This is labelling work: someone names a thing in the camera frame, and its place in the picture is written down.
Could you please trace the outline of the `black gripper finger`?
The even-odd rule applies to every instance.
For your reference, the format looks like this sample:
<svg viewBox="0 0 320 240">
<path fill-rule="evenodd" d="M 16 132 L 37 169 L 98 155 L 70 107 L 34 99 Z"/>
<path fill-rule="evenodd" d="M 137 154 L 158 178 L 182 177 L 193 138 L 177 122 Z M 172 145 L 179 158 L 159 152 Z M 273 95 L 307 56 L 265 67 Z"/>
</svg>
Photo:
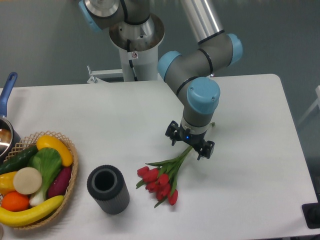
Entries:
<svg viewBox="0 0 320 240">
<path fill-rule="evenodd" d="M 181 140 L 180 127 L 174 120 L 168 125 L 165 135 L 171 140 L 171 145 L 174 146 L 176 142 Z"/>
<path fill-rule="evenodd" d="M 211 140 L 202 140 L 201 142 L 195 145 L 195 151 L 198 153 L 197 160 L 199 161 L 200 158 L 209 159 L 212 156 L 214 151 L 215 143 Z"/>
</svg>

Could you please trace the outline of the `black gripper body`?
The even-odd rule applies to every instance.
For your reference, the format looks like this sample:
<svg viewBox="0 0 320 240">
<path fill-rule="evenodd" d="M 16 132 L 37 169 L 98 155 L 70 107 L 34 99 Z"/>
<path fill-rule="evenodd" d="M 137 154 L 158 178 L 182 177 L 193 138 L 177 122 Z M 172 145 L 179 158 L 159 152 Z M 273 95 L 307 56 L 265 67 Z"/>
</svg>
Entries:
<svg viewBox="0 0 320 240">
<path fill-rule="evenodd" d="M 192 134 L 189 129 L 180 128 L 175 135 L 178 141 L 183 141 L 192 146 L 196 152 L 202 153 L 203 149 L 206 149 L 206 141 L 204 140 L 206 133 L 205 131 L 201 134 Z"/>
</svg>

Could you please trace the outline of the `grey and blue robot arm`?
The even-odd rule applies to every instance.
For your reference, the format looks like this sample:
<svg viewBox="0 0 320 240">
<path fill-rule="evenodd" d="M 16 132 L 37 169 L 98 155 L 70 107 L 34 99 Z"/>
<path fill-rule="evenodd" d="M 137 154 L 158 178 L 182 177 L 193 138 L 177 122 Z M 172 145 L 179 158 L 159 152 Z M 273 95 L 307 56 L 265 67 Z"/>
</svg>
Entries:
<svg viewBox="0 0 320 240">
<path fill-rule="evenodd" d="M 165 29 L 147 0 L 81 0 L 78 5 L 93 31 L 109 30 L 124 81 L 162 78 L 170 87 L 184 109 L 180 123 L 172 121 L 166 136 L 173 143 L 187 143 L 199 157 L 208 159 L 215 144 L 205 140 L 205 135 L 220 98 L 220 87 L 210 76 L 237 62 L 243 46 L 236 35 L 225 33 L 212 1 L 184 0 L 181 4 L 198 44 L 186 56 L 177 51 L 158 55 Z"/>
</svg>

